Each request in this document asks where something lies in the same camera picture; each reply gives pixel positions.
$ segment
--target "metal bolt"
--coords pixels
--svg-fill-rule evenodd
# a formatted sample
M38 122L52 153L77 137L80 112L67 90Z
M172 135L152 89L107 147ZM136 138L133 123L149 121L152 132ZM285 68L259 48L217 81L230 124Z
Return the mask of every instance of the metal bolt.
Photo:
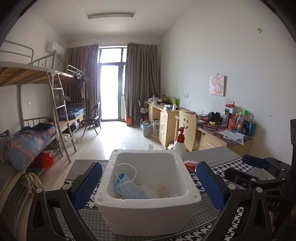
M41 193L42 190L43 190L43 188L37 188L36 192L37 192L37 193Z
M256 187L256 191L257 191L257 192L263 192L263 190L262 190L261 187Z
M68 190L70 187L71 187L70 184L65 184L65 185L63 185L63 189L64 189L64 190Z
M235 186L234 184L232 184L232 183L231 183L231 184L229 184L229 185L228 185L228 187L229 187L229 189L231 189L231 190L234 190L234 189L236 189L236 186Z

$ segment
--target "face mask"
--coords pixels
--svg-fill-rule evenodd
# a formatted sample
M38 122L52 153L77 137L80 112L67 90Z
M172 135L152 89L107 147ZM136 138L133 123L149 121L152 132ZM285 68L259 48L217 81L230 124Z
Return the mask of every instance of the face mask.
M125 173L120 173L120 168L123 166L125 166L125 168L129 167L134 169L135 175L132 180ZM148 199L144 191L134 183L134 180L137 176L137 169L134 166L128 163L122 163L117 165L114 169L115 175L117 177L114 189L118 193L120 193L126 199Z

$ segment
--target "fluorescent light fixture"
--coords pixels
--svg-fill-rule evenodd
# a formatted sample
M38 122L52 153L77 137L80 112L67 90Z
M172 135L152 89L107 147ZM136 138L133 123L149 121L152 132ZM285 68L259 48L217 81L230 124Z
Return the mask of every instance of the fluorescent light fixture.
M133 18L135 13L103 13L103 14L94 14L88 15L89 19L94 18L111 18L111 17L119 17L119 18Z

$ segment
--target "white wall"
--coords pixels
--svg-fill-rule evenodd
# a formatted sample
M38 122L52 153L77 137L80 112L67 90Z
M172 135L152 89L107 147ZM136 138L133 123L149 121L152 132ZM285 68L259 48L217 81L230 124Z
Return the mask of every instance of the white wall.
M162 93L180 97L181 106L196 113L222 113L225 97L210 95L209 83L218 72L227 76L226 98L255 116L249 153L287 163L289 121L296 118L295 66L295 42L259 0L201 0L161 41Z
M85 45L101 44L101 43L138 43L138 44L152 44L159 45L160 39L151 37L98 37L87 38L69 42L67 48L75 48Z
M34 59L48 55L46 46L49 41L55 41L62 47L67 47L66 39L30 10L16 22L6 39L32 47ZM7 43L4 43L1 49L30 54L30 51L24 51L22 48ZM0 52L0 61L25 64L30 62L29 58L2 52ZM0 101L0 133L9 129L13 134L20 129L16 86L0 87ZM48 85L23 85L22 107L24 118L50 115L52 111Z

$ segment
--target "cartoon girl painting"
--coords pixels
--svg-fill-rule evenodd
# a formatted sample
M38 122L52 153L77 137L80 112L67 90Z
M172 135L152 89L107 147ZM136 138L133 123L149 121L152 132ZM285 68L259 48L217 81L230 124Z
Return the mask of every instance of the cartoon girl painting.
M210 94L224 96L224 76L211 76L210 80Z

